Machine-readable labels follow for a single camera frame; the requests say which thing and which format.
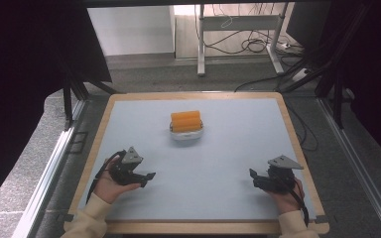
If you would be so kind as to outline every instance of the metal rail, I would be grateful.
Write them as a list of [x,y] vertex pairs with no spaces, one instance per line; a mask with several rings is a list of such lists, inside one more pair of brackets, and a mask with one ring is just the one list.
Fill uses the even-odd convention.
[[345,131],[343,129],[339,129],[338,125],[333,120],[332,110],[329,104],[325,101],[325,99],[319,99],[318,102],[321,109],[323,110],[323,113],[326,116],[328,123],[330,124],[336,136],[336,139],[338,140],[339,144],[342,146],[342,149],[345,155],[347,156],[351,164],[351,167],[353,168],[355,174],[357,175],[358,180],[363,186],[364,191],[366,192],[370,202],[373,205],[373,208],[375,209],[377,215],[379,216],[381,220],[381,193],[379,189],[377,188],[376,184],[373,182],[373,179],[371,178],[370,174],[368,173],[363,163],[361,162],[361,159],[358,157],[357,153],[355,152],[353,146],[351,145],[348,137],[345,134]]
[[58,170],[58,167],[61,163],[61,160],[64,156],[66,146],[72,137],[72,133],[77,124],[77,119],[82,112],[84,101],[78,101],[73,108],[73,123],[72,126],[66,130],[62,131],[58,142],[52,152],[51,158],[48,161],[48,164],[45,167],[45,170],[40,178],[36,189],[33,192],[32,197],[30,198],[29,203],[18,222],[17,228],[15,229],[12,237],[13,238],[23,238],[28,237],[33,225],[36,221],[37,214],[42,206],[43,200],[45,199],[46,194],[48,193],[49,187],[51,186],[52,180]]

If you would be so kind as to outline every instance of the black curtain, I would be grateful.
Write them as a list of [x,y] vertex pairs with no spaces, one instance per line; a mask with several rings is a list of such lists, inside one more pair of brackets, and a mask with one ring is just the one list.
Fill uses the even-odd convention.
[[[343,25],[345,17],[361,2],[332,1],[322,40]],[[344,86],[355,95],[352,111],[381,146],[381,1],[371,3],[340,65],[344,71]]]
[[111,80],[86,9],[0,1],[0,186],[35,131],[45,99],[63,88],[64,66],[79,80]]

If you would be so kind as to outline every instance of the wooden table edge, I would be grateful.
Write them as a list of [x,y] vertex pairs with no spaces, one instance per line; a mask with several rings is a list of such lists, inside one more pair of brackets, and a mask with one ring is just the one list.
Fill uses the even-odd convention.
[[[120,100],[189,100],[189,99],[256,99],[256,98],[274,98],[277,100],[279,105],[281,114],[283,116],[283,120],[285,122],[287,131],[289,133],[289,137],[292,142],[293,149],[295,151],[298,163],[301,164],[304,169],[302,170],[302,174],[305,178],[306,185],[308,186],[308,191],[310,193],[312,203],[317,216],[324,216],[324,210],[321,205],[320,199],[318,197],[318,191],[315,187],[315,183],[313,181],[311,172],[307,165],[305,156],[303,154],[302,148],[299,144],[299,140],[296,136],[295,129],[293,127],[293,123],[290,118],[290,114],[287,110],[286,104],[284,102],[283,96],[278,92],[151,92],[151,93],[127,93],[127,94],[114,94],[110,96],[109,101],[107,103],[106,109],[104,110],[103,117],[101,119],[100,125],[98,127],[94,142],[92,144],[90,153],[87,158],[87,162],[85,164],[84,170],[82,172],[81,178],[78,183],[78,187],[76,189],[75,195],[73,197],[72,203],[70,205],[68,214],[76,214],[76,208],[78,207],[79,200],[82,197],[82,194],[85,190],[86,184],[91,176],[92,167],[94,166],[95,159],[97,157],[100,143],[104,136],[105,129],[108,124],[108,120],[110,119],[110,113],[113,109],[113,106],[116,101]],[[273,233],[280,233],[280,227],[278,221],[275,222],[258,222],[258,223],[227,223],[227,222],[197,222],[197,223],[181,223],[181,222],[108,222],[107,231],[108,233],[136,233],[133,232],[133,227],[139,227],[139,232],[142,233],[169,233],[174,234],[174,232],[179,231],[169,231],[169,229],[174,229],[176,227],[182,227],[183,232],[190,234],[194,233],[194,226],[207,226],[207,234],[221,234],[221,230],[224,230],[224,226],[233,227],[234,229],[241,228],[249,228],[244,234],[259,234],[262,230],[262,233],[269,233],[269,230],[273,231]],[[69,222],[64,224],[64,228],[69,225]],[[316,230],[319,234],[327,233],[329,230],[328,223],[320,223],[316,224],[314,222],[310,223],[310,227]]]

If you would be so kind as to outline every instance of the white wall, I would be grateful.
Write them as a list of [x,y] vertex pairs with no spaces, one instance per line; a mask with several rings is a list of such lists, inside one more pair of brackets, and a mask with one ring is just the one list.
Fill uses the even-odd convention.
[[172,53],[172,6],[90,8],[88,14],[105,56]]

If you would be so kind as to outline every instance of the beige sleeve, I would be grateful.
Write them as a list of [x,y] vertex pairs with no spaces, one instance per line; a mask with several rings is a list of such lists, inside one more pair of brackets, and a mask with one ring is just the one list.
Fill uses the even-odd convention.
[[88,204],[84,209],[77,212],[62,237],[103,237],[107,230],[104,219],[110,207],[110,204],[92,193]]
[[278,217],[282,235],[280,238],[318,238],[313,230],[308,230],[300,211],[291,211]]

